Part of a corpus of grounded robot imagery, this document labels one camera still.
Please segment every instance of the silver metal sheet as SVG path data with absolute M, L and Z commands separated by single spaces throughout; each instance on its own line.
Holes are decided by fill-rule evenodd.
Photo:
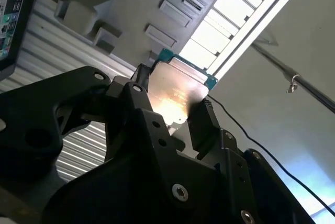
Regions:
M 165 62 L 158 63 L 149 78 L 151 106 L 167 125 L 184 123 L 190 107 L 201 102 L 208 92 L 204 84 Z

